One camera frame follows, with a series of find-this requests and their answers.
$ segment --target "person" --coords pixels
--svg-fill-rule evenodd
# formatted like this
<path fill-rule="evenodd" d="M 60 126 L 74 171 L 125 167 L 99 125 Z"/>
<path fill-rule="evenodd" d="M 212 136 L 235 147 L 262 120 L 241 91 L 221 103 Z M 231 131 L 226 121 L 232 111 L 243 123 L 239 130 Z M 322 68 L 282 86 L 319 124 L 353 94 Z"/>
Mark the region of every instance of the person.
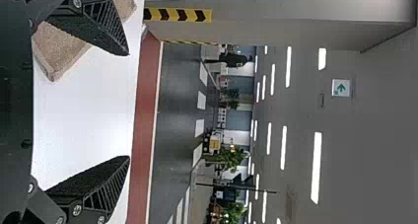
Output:
<path fill-rule="evenodd" d="M 228 54 L 221 54 L 219 59 L 206 59 L 203 61 L 205 64 L 211 63 L 227 63 L 227 67 L 229 68 L 239 68 L 246 65 L 249 61 L 252 61 L 252 56 L 246 58 L 245 55 L 235 54 L 235 53 L 228 53 Z"/>

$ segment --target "mounting screw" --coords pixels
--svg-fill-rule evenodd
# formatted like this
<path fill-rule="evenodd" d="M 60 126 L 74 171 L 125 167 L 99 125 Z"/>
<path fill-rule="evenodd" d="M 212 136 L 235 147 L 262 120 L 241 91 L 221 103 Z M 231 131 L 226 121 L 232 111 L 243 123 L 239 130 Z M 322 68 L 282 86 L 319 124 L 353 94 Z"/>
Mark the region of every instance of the mounting screw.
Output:
<path fill-rule="evenodd" d="M 30 184 L 29 184 L 29 190 L 28 190 L 28 193 L 33 192 L 33 191 L 34 191 L 34 189 L 35 189 L 34 184 L 30 183 Z"/>
<path fill-rule="evenodd" d="M 59 217 L 58 220 L 56 220 L 55 224 L 64 224 L 64 218 L 63 217 Z"/>
<path fill-rule="evenodd" d="M 73 216 L 80 216 L 82 209 L 81 205 L 75 206 L 73 209 Z"/>
<path fill-rule="evenodd" d="M 104 216 L 99 217 L 98 224 L 105 224 L 105 217 Z"/>
<path fill-rule="evenodd" d="M 73 4 L 77 9 L 80 9 L 82 6 L 81 0 L 73 0 Z"/>

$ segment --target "yellow and black chevron sign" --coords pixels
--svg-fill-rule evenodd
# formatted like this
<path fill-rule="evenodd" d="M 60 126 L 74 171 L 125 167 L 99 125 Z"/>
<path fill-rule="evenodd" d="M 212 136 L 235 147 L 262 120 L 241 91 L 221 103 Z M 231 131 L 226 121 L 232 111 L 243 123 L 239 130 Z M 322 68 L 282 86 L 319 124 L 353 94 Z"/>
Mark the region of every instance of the yellow and black chevron sign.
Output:
<path fill-rule="evenodd" d="M 186 43 L 186 44 L 204 44 L 204 45 L 218 45 L 215 42 L 204 42 L 198 40 L 178 40 L 178 39 L 164 39 L 162 42 L 165 43 Z"/>
<path fill-rule="evenodd" d="M 178 8 L 144 8 L 145 21 L 212 23 L 212 10 Z"/>

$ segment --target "red floor stripe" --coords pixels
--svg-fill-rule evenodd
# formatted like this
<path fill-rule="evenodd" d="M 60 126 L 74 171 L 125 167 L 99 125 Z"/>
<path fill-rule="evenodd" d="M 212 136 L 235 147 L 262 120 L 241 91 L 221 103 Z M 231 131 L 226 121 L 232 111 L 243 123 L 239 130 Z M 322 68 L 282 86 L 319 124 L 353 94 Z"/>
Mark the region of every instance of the red floor stripe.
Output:
<path fill-rule="evenodd" d="M 141 45 L 127 224 L 146 224 L 160 47 L 151 34 Z"/>

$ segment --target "tree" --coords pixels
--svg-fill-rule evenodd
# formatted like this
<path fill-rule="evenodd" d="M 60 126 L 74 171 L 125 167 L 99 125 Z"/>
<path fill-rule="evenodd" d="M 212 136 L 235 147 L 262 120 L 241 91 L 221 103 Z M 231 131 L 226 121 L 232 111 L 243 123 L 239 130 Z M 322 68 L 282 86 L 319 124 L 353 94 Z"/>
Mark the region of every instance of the tree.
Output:
<path fill-rule="evenodd" d="M 237 171 L 237 166 L 243 162 L 246 156 L 247 154 L 242 148 L 236 148 L 235 151 L 221 148 L 218 154 L 205 156 L 205 160 L 206 162 L 219 164 L 223 171 L 231 169 L 231 173 L 235 173 Z"/>
<path fill-rule="evenodd" d="M 240 97 L 240 89 L 224 89 L 222 93 L 230 99 L 238 99 Z"/>
<path fill-rule="evenodd" d="M 223 210 L 221 224 L 238 224 L 244 213 L 245 208 L 242 203 L 230 203 Z"/>
<path fill-rule="evenodd" d="M 237 100 L 228 101 L 228 107 L 231 110 L 236 110 L 240 106 L 240 103 Z"/>

